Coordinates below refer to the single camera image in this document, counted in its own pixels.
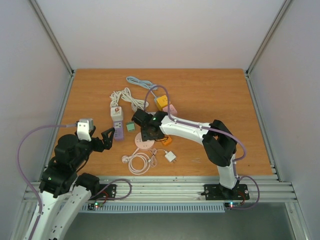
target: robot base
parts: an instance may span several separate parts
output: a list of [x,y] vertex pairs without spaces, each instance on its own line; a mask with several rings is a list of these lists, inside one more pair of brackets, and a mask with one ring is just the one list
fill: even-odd
[[[107,184],[100,184],[99,186],[99,191],[101,191],[101,189],[103,189]],[[115,198],[116,197],[116,193],[117,193],[117,185],[115,184],[111,184],[110,186],[108,186],[104,192],[106,192],[109,196],[109,198]],[[96,200],[96,199],[101,199],[104,198],[105,194],[103,192],[99,193],[97,196],[91,198],[90,200]]]
[[248,186],[246,184],[237,184],[233,190],[225,188],[220,184],[205,184],[204,192],[201,195],[205,196],[205,200],[249,200]]

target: pink plug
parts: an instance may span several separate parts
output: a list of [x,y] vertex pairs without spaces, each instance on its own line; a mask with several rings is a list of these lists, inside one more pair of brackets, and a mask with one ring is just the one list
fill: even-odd
[[[172,104],[169,105],[169,109],[170,109],[170,114],[171,115],[173,115],[175,117],[178,116],[178,112],[177,112],[177,110],[175,109],[175,107]],[[168,112],[168,106],[165,106],[164,108],[162,108],[162,111],[167,113]]]

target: power adapter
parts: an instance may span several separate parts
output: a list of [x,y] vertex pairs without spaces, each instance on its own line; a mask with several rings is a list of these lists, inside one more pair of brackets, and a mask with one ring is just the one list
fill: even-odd
[[164,157],[169,161],[169,163],[171,162],[175,163],[177,158],[172,151],[168,152],[166,155],[164,155]]
[[112,118],[112,121],[119,122],[124,120],[124,112],[122,110],[122,107],[120,106],[113,106],[110,108],[110,116]]

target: wire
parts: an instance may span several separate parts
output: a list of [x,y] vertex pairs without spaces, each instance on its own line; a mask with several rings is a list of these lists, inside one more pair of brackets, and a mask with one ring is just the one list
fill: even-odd
[[164,137],[163,139],[160,139],[160,140],[155,140],[156,142],[163,142],[163,141],[166,141],[166,140],[168,140],[169,139],[169,137],[168,136],[166,136],[166,137]]
[[243,175],[242,177],[239,178],[239,182],[244,179],[244,178],[248,178],[248,179],[251,179],[252,182],[255,184],[256,186],[256,190],[258,192],[258,197],[256,198],[256,201],[254,204],[252,204],[251,206],[248,206],[248,207],[227,207],[227,209],[235,209],[235,210],[248,210],[248,209],[252,209],[254,208],[255,206],[257,206],[259,200],[260,200],[260,189],[259,189],[259,186],[258,186],[258,183],[256,182],[256,180],[254,180],[251,176],[247,176],[247,175]]
[[246,202],[246,197],[245,197],[245,195],[244,195],[241,191],[238,191],[238,194],[241,195],[241,197],[243,198],[243,200],[242,200],[242,202],[240,203],[240,205],[245,204],[245,202]]
[[121,97],[122,91],[114,91],[111,95],[111,102],[110,102],[110,108],[112,107],[118,107],[118,102]]
[[[154,168],[155,166],[157,166],[158,161],[156,159],[156,154],[159,150],[164,151],[165,153],[168,153],[166,150],[164,149],[156,149],[153,148],[151,150],[149,150],[149,152],[151,153],[151,157],[149,157],[146,153],[144,152],[138,152],[140,148],[137,147],[137,149],[134,151],[134,153],[131,156],[123,156],[122,157],[122,162],[124,164],[128,164],[128,168],[129,171],[134,174],[134,175],[143,175],[146,172],[148,172],[148,170],[150,168]],[[135,158],[140,158],[143,162],[143,167],[141,169],[136,169],[133,166],[133,161]]]
[[110,108],[112,107],[118,107],[118,102],[120,99],[131,103],[131,108],[134,112],[137,111],[137,109],[144,109],[144,104],[145,101],[144,100],[140,100],[140,99],[135,99],[134,97],[131,96],[131,91],[128,87],[126,87],[124,90],[122,91],[114,91],[111,96],[111,102],[110,102]]
[[70,128],[70,127],[75,127],[76,124],[69,124],[69,125],[43,125],[43,126],[39,126],[39,127],[36,127],[35,129],[27,132],[23,138],[21,139],[21,141],[19,142],[18,144],[18,148],[17,148],[17,151],[16,151],[16,160],[15,160],[15,163],[16,163],[16,168],[20,174],[20,176],[22,177],[23,181],[28,185],[28,187],[32,190],[32,192],[35,194],[37,200],[38,200],[38,204],[39,204],[39,211],[38,211],[38,216],[36,217],[35,219],[35,222],[34,222],[34,225],[32,227],[32,230],[30,232],[30,235],[29,235],[29,240],[32,239],[35,231],[36,231],[36,228],[37,228],[37,225],[38,225],[38,222],[40,220],[40,217],[42,215],[42,209],[43,209],[43,202],[42,202],[42,199],[38,193],[38,191],[35,189],[35,187],[31,184],[31,182],[27,179],[26,175],[24,174],[24,172],[22,171],[22,168],[21,168],[21,165],[20,165],[20,149],[21,149],[21,146],[22,144],[24,143],[24,141],[31,135],[33,134],[34,132],[36,131],[39,131],[39,130],[42,130],[42,129],[47,129],[47,128]]
[[[153,86],[155,86],[155,84],[153,84],[149,80],[140,80],[139,78],[137,78],[135,76],[127,76],[125,79],[130,84],[138,85],[138,86],[143,87],[148,90],[150,88],[152,88]],[[157,96],[154,94],[153,91],[151,91],[151,93],[155,98],[157,98]]]
[[109,194],[107,192],[105,192],[105,191],[103,191],[102,193],[105,194],[105,199],[104,199],[104,201],[102,203],[102,205],[104,205],[106,203],[107,199],[109,198]]
[[[144,106],[143,106],[143,110],[146,111],[146,101],[147,101],[147,98],[148,98],[148,95],[150,94],[150,92],[152,91],[152,89],[154,88],[162,88],[164,91],[165,91],[165,95],[167,97],[167,101],[168,103],[170,103],[170,96],[169,96],[169,93],[168,93],[168,90],[162,86],[162,85],[154,85],[152,86],[148,92],[146,93],[145,95],[145,98],[144,98]],[[170,111],[168,111],[168,117],[171,121],[174,121],[175,123],[178,123],[178,124],[183,124],[183,125],[186,125],[186,126],[189,126],[189,127],[194,127],[194,128],[197,128],[197,129],[204,129],[204,130],[208,130],[208,131],[212,131],[212,132],[215,132],[215,133],[218,133],[218,134],[224,134],[226,136],[228,136],[229,138],[232,138],[233,140],[235,140],[243,149],[243,155],[241,157],[238,157],[236,158],[235,160],[233,160],[233,162],[236,162],[236,161],[239,161],[239,160],[242,160],[244,159],[246,156],[247,156],[247,149],[245,147],[245,145],[238,139],[236,138],[235,136],[233,136],[232,134],[226,132],[226,131],[221,131],[221,130],[218,130],[218,129],[213,129],[213,128],[210,128],[210,127],[206,127],[206,126],[201,126],[199,127],[198,125],[196,124],[192,124],[192,123],[189,123],[189,122],[185,122],[185,121],[181,121],[179,120],[179,118],[175,117],[175,116],[171,116],[170,114]]]
[[122,199],[125,199],[127,198],[131,192],[132,192],[132,185],[130,183],[130,181],[128,179],[125,179],[125,178],[119,178],[119,179],[116,179],[116,180],[113,180],[111,182],[109,182],[106,186],[104,186],[104,188],[102,188],[96,195],[92,196],[90,199],[98,196],[100,193],[102,193],[107,187],[109,187],[111,184],[114,184],[116,182],[120,182],[120,181],[123,181],[123,182],[126,182],[128,185],[129,185],[129,192],[125,195],[125,196],[122,196],[122,197],[108,197],[109,200],[122,200]]
[[81,169],[83,169],[85,167],[85,165],[87,164],[88,160],[89,160],[89,157],[85,160],[84,164],[76,170],[76,173],[78,173]]
[[124,90],[121,91],[122,92],[122,96],[121,99],[131,103],[131,108],[134,112],[137,111],[137,109],[144,109],[144,105],[145,105],[145,101],[140,100],[140,99],[135,99],[131,96],[131,92],[130,89],[128,87],[126,87]]

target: small box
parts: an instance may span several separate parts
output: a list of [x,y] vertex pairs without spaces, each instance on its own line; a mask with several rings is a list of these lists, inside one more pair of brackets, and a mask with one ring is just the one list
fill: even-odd
[[175,116],[175,117],[177,117],[178,116],[178,112],[177,112],[177,110],[175,109],[175,107],[172,105],[172,104],[170,104],[169,106],[165,106],[163,109],[162,109],[162,111],[164,111],[164,112],[168,112],[168,107],[169,107],[169,109],[170,109],[170,114],[171,115],[173,115],[173,116]]
[[134,130],[136,130],[135,123],[133,121],[127,122],[126,129],[128,130],[128,132],[133,132]]
[[161,143],[164,145],[164,146],[168,146],[169,144],[172,143],[172,138],[168,135],[165,135],[164,137],[165,140],[161,141]]
[[156,99],[156,106],[157,108],[162,111],[162,109],[168,106],[168,98],[166,95],[160,96]]

